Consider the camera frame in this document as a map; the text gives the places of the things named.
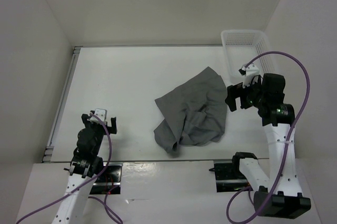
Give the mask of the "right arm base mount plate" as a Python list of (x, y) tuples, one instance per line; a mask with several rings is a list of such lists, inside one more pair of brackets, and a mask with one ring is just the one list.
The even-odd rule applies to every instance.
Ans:
[(249, 185), (246, 177), (234, 171), (231, 161), (214, 161), (214, 167), (209, 169), (215, 175), (216, 192), (236, 192)]

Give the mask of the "grey pleated skirt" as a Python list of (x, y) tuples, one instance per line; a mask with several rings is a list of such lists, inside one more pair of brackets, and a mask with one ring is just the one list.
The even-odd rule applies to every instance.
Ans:
[(155, 99), (163, 121), (154, 130), (155, 142), (169, 155), (180, 146), (219, 142), (225, 133), (227, 88), (207, 67), (184, 84)]

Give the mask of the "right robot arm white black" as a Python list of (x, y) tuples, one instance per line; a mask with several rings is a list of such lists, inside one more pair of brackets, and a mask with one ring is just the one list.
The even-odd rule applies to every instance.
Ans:
[(311, 200), (303, 195), (295, 166), (295, 112), (284, 103), (285, 78), (278, 74), (249, 76), (243, 83), (227, 87), (226, 104), (257, 108), (262, 119), (269, 150), (270, 174), (262, 170), (257, 157), (237, 152), (232, 158), (231, 174), (245, 177), (253, 191), (254, 210), (260, 217), (295, 219), (311, 209)]

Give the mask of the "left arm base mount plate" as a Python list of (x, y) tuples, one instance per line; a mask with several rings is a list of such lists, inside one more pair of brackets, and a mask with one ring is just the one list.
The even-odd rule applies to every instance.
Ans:
[(122, 164), (113, 163), (94, 182), (90, 195), (120, 194)]

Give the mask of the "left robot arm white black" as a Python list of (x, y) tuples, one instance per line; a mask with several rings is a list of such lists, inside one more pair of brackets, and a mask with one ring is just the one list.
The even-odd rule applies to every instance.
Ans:
[(77, 135), (70, 163), (67, 188), (53, 223), (82, 223), (87, 199), (94, 182), (103, 179), (103, 159), (98, 156), (104, 136), (116, 134), (116, 118), (107, 125), (107, 110), (95, 109), (81, 116), (84, 128)]

